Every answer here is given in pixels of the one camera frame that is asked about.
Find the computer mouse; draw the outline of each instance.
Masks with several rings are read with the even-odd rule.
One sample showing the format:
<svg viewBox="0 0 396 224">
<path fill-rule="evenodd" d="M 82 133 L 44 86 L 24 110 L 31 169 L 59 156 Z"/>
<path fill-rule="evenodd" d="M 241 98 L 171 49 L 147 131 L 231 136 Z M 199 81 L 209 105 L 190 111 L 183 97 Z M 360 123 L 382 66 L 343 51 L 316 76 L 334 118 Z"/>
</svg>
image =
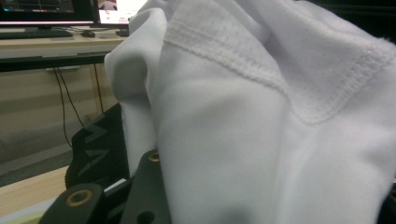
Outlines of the computer mouse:
<svg viewBox="0 0 396 224">
<path fill-rule="evenodd" d="M 83 31 L 81 33 L 81 36 L 84 36 L 84 37 L 95 37 L 95 33 L 93 31 L 86 30 L 86 31 Z"/>
</svg>

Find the monitor screen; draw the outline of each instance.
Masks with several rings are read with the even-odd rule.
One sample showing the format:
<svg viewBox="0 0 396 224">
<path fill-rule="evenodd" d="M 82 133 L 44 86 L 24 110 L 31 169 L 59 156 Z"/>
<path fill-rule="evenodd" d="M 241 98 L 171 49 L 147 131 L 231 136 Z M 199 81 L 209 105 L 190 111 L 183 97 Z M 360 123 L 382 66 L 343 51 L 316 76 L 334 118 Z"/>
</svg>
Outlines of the monitor screen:
<svg viewBox="0 0 396 224">
<path fill-rule="evenodd" d="M 129 23 L 148 0 L 97 0 L 97 18 L 102 26 L 122 26 Z"/>
<path fill-rule="evenodd" d="M 0 25 L 93 24 L 91 0 L 0 0 Z"/>
</svg>

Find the white garment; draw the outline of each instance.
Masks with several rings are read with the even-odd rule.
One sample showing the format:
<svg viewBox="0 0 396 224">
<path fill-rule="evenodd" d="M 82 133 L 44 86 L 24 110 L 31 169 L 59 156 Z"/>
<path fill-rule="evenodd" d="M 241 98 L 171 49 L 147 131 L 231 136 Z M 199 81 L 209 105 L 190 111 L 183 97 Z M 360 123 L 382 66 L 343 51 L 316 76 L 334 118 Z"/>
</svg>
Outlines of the white garment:
<svg viewBox="0 0 396 224">
<path fill-rule="evenodd" d="M 131 173 L 160 150 L 172 222 L 374 224 L 396 173 L 394 45 L 303 1 L 161 8 L 106 73 Z"/>
</svg>

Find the black monitor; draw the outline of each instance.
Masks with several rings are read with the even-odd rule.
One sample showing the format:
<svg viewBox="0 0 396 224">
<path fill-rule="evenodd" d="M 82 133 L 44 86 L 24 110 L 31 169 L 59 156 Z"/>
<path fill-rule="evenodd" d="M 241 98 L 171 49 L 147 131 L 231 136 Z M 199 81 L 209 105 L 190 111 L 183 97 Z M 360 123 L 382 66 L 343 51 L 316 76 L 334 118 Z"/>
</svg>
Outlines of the black monitor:
<svg viewBox="0 0 396 224">
<path fill-rule="evenodd" d="M 93 24 L 91 0 L 0 0 L 0 27 Z"/>
<path fill-rule="evenodd" d="M 127 29 L 129 19 L 148 0 L 95 0 L 96 20 L 100 27 Z"/>
</svg>

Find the white fabric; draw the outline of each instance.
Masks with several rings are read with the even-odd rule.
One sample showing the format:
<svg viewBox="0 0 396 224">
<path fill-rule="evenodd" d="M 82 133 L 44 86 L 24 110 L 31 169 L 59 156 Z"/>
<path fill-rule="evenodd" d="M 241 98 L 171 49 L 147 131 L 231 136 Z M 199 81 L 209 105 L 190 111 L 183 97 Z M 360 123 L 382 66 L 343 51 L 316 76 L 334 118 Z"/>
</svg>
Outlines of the white fabric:
<svg viewBox="0 0 396 224">
<path fill-rule="evenodd" d="M 160 150 L 173 223 L 376 222 L 396 173 L 394 45 L 291 0 L 162 1 L 131 27 L 106 73 L 130 171 Z"/>
</svg>

